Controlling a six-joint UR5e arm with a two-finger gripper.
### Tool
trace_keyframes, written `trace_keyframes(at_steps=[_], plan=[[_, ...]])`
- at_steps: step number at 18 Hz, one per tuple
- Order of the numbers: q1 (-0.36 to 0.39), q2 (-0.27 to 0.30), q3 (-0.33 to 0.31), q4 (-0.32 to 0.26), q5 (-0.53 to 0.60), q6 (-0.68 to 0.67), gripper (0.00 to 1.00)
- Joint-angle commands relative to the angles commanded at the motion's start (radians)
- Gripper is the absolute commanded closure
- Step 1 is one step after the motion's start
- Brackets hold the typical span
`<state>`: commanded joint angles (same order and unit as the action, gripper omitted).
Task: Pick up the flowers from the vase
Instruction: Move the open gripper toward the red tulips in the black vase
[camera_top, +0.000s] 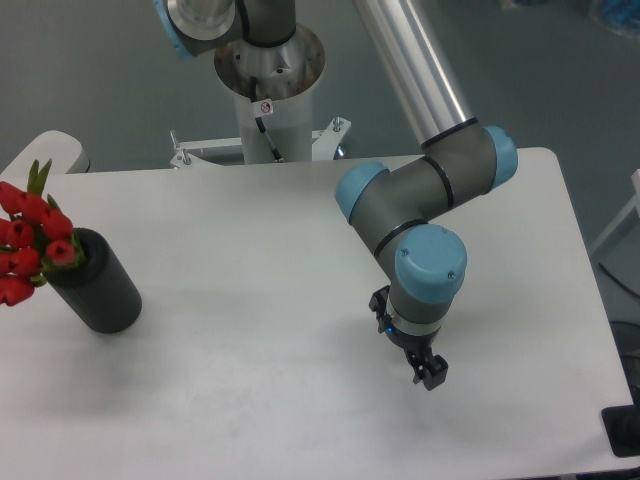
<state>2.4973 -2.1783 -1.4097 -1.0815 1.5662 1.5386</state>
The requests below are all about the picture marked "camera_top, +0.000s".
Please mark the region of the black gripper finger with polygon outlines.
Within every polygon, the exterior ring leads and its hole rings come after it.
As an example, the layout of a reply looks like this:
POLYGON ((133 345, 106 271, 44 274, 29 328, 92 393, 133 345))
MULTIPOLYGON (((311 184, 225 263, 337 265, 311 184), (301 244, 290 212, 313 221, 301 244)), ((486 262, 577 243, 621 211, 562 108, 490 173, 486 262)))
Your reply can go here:
POLYGON ((387 311, 390 286, 386 285, 375 291, 369 301, 369 309, 375 314, 379 329, 391 329, 391 315, 387 311))
POLYGON ((414 372, 414 384, 422 384, 432 391, 445 382, 449 365, 441 355, 434 355, 429 345, 406 348, 404 353, 414 372))

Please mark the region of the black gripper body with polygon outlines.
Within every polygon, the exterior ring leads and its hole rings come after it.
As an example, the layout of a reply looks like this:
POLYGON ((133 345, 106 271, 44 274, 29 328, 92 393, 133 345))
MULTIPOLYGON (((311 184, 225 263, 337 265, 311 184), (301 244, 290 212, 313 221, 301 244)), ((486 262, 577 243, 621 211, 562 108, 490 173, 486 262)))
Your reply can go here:
POLYGON ((382 332, 389 340, 415 357, 432 355, 432 343, 437 336, 437 324, 409 322, 395 311, 385 312, 382 332))

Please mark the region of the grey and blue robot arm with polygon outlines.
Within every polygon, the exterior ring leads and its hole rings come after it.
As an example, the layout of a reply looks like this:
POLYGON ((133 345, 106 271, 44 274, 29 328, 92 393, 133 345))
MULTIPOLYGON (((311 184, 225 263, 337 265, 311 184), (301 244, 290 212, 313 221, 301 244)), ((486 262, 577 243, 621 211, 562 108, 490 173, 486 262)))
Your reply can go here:
MULTIPOLYGON (((236 104, 246 163, 315 156, 309 94, 326 57, 294 2, 158 1, 155 10, 178 54, 213 54, 236 104)), ((435 220, 511 179, 518 153, 502 129, 480 125, 468 109, 418 2, 359 1, 356 10, 422 154, 396 170, 378 161, 353 167, 335 199, 388 277, 369 303, 379 331, 404 351, 415 381, 434 389, 448 365, 432 342, 467 266, 462 240, 435 220)))

